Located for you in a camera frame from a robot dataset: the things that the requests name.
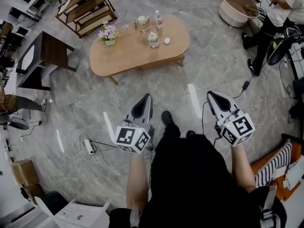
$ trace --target shoe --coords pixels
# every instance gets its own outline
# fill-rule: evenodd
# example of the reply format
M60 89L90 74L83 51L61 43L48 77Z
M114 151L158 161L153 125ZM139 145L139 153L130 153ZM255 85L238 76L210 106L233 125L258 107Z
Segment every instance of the shoe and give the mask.
M187 134L186 134L186 139L188 139L188 138L190 138L190 137L192 137L192 136L194 136L194 135L196 135L196 133L195 133L194 131L192 131L192 130L189 130L189 131L187 132Z
M37 104L40 105L40 102L38 101L38 99L36 97L34 97L33 102L36 102Z
M42 107L42 111L43 111L43 112L46 111L47 103L48 103L47 100L44 99L43 102L42 102L42 104L41 104L41 107Z
M248 59L247 60L247 66L249 68L249 70L251 71L253 76L259 77L260 76L260 72L255 71L253 65L252 65L252 60Z
M242 40L243 40L243 48L245 49L245 50L247 50L249 47L246 45L246 37L247 37L248 35L245 33L245 32L243 32L242 33L242 35L241 35L241 37L242 37Z
M165 124L165 126L167 127L169 124L174 124L174 121L173 121L173 118L172 118L172 115L169 111L164 111L162 114L161 114L161 120L163 122L163 124Z

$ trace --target oval wooden table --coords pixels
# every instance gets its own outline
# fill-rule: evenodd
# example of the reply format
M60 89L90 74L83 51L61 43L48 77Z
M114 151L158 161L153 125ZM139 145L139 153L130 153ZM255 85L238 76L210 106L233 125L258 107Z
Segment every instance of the oval wooden table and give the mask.
M135 23L131 23L128 29L118 29L119 37L113 46L106 46L97 38L90 49L92 71L117 84L112 76L130 69L158 67L172 62L183 66L183 53L190 44L186 27L173 15L163 16L163 23L163 27L158 29L155 20L151 19L150 30L146 33L141 32ZM150 31L158 33L158 48L149 46L147 37ZM168 45L163 42L166 37L171 40Z

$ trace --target white cloth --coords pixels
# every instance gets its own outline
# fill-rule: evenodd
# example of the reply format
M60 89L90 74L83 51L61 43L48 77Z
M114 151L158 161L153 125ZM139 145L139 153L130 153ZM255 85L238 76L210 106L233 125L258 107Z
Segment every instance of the white cloth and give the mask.
M285 10L280 5L275 5L267 12L267 15L273 25L277 27L283 26L287 18L291 22L304 24L304 0L286 0L291 10Z

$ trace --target marble floor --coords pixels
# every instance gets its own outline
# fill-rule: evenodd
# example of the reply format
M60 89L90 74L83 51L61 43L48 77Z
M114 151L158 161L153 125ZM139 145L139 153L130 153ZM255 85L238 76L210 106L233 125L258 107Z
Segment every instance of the marble floor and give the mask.
M112 207L125 206L125 189L128 168L108 168L97 153L97 163L88 156L78 156L74 143L83 132L94 141L111 143L103 112L107 112L113 128L122 120L133 99L150 93L154 100L152 124L155 131L154 144L164 131L161 113L170 110L182 135L193 129L202 133L202 106L208 90L219 90L237 96L243 83L251 78L247 58L254 50L242 48L241 32L248 28L231 28L219 17L221 0L110 0L116 9L122 26L139 15L173 14L185 25L190 34L190 47L185 54L184 67L167 65L144 71L129 71L115 77L114 85L92 73L88 53L97 37L98 30L79 39L54 18L57 9L50 8L18 52L22 55L31 41L43 30L75 47L69 54L69 65L77 71L64 69L54 71L50 77L50 92L22 90L21 94L39 100L48 99L45 113L32 112L32 121L42 119L31 136L20 138L20 130L9 129L12 148L17 159L33 160L40 182L46 191L57 190L66 199L102 205L109 201ZM291 84L290 67L282 67L285 84ZM253 136L245 143L250 162L258 160L275 148L281 133L298 134L297 122L287 123L287 111L293 100L285 93L277 69L265 67L265 73L252 79L249 88L237 99L257 124ZM204 111L206 136L213 142L217 137L213 126L215 117L208 105ZM215 148L226 157L229 145L219 140ZM116 167L128 164L130 155L108 146L101 146L104 158ZM231 169L231 155L225 159Z

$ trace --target striped cushion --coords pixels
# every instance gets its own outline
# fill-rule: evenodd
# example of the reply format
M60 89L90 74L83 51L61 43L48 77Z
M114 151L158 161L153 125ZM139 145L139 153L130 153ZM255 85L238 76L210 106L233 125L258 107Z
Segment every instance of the striped cushion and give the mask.
M272 158L267 164L262 167L255 175L256 187L262 187L270 183L272 180L272 173L274 168L279 168L282 166L287 166L290 163L292 153L291 143L288 140L284 147Z

